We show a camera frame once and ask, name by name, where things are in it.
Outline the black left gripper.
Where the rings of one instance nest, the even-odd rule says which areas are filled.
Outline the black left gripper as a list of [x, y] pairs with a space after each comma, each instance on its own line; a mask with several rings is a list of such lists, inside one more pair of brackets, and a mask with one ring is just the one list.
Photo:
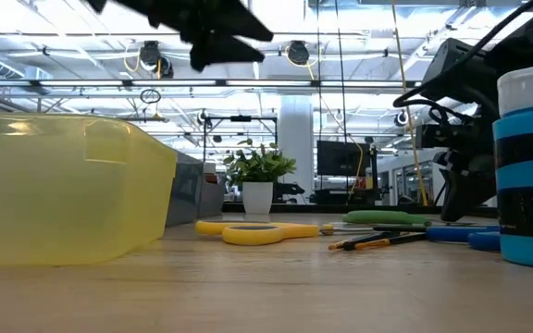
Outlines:
[[269, 42], [273, 32], [246, 8], [241, 0], [84, 0], [97, 14], [108, 2], [114, 2], [147, 17], [151, 26], [165, 25], [194, 43], [190, 51], [191, 67], [202, 72], [205, 67], [223, 63], [263, 62], [265, 56], [247, 43], [231, 36]]

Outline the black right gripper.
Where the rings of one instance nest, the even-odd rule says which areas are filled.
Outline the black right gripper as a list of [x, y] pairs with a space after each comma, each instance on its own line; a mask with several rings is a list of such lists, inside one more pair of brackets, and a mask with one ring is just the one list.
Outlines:
[[477, 107], [470, 116], [448, 106], [431, 109], [431, 124], [416, 128], [419, 148], [446, 150], [436, 161], [450, 170], [442, 170], [445, 193], [441, 218], [455, 222], [466, 212], [467, 197], [472, 206], [480, 206], [496, 195], [492, 123], [498, 119], [496, 71], [485, 63], [483, 51], [460, 65], [458, 61], [471, 46], [455, 39], [446, 40], [437, 51], [424, 76], [422, 96], [437, 103], [450, 98]]

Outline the blue-handled scissors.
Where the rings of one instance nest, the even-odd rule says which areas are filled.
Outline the blue-handled scissors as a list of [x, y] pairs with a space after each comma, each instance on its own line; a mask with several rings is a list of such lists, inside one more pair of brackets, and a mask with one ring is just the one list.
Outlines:
[[499, 252], [501, 233], [497, 226], [482, 227], [415, 227], [415, 226], [376, 226], [375, 231], [419, 232], [429, 241], [467, 243], [470, 248]]

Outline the blue paint bottle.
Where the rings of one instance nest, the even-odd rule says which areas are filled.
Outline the blue paint bottle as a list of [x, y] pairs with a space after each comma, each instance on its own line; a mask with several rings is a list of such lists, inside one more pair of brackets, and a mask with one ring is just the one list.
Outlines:
[[533, 67], [497, 82], [500, 118], [493, 123], [502, 257], [533, 266]]

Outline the green-handled scissors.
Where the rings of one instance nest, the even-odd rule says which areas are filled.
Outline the green-handled scissors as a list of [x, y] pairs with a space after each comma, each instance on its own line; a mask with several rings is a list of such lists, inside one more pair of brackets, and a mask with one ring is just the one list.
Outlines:
[[422, 216], [415, 216], [401, 211], [358, 210], [342, 216], [341, 221], [349, 224], [388, 224], [388, 225], [424, 225], [431, 222]]

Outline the yellow-handled scissors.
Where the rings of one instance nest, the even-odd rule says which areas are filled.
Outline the yellow-handled scissors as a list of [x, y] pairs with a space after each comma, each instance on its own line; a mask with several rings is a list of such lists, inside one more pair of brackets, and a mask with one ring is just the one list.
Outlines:
[[335, 233], [362, 233], [372, 228], [342, 228], [332, 224], [307, 225], [283, 222], [203, 221], [195, 231], [203, 236], [219, 236], [224, 242], [241, 246], [261, 246], [289, 239], [331, 236]]

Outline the black computer monitor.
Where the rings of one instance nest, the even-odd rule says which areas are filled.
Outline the black computer monitor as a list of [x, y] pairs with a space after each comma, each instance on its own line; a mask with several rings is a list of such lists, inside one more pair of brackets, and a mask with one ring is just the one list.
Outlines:
[[364, 177], [371, 166], [366, 143], [318, 141], [316, 172], [319, 176]]

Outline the white building column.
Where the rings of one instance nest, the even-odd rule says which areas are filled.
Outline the white building column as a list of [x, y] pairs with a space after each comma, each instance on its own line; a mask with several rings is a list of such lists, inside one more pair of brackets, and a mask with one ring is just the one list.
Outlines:
[[299, 204], [308, 204], [314, 187], [314, 108], [307, 95], [280, 97], [279, 149], [287, 158], [294, 159], [296, 170], [286, 175], [286, 183], [294, 183], [304, 190], [294, 198]]

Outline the green plant in white pot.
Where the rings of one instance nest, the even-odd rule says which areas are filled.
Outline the green plant in white pot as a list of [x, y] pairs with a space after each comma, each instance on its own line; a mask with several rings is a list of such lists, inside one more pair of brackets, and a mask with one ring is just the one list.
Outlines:
[[283, 154], [276, 143], [254, 146], [248, 138], [238, 143], [240, 149], [223, 159], [230, 185], [240, 187], [244, 212], [267, 215], [273, 202], [275, 183], [296, 170], [296, 160]]

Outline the yellow translucent plastic bin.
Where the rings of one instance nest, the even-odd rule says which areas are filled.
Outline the yellow translucent plastic bin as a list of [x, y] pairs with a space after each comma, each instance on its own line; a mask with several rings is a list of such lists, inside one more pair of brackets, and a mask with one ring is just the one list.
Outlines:
[[0, 114], [0, 265], [84, 265], [159, 239], [178, 155], [105, 117]]

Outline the black background rig frame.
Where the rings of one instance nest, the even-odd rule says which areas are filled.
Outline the black background rig frame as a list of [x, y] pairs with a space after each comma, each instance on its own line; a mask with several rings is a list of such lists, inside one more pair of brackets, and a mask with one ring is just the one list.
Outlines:
[[253, 122], [258, 121], [260, 124], [264, 125], [267, 129], [268, 126], [266, 125], [266, 121], [272, 121], [274, 123], [274, 130], [271, 132], [272, 136], [274, 137], [275, 143], [279, 142], [279, 123], [278, 119], [276, 117], [262, 117], [262, 116], [245, 116], [245, 115], [236, 115], [236, 116], [229, 116], [229, 117], [210, 117], [210, 116], [204, 116], [203, 118], [203, 161], [206, 161], [207, 157], [207, 138], [208, 138], [208, 123], [212, 120], [216, 120], [217, 123], [212, 127], [213, 130], [215, 130], [224, 120], [227, 120], [229, 122], [238, 122], [238, 123], [244, 123], [244, 122]]

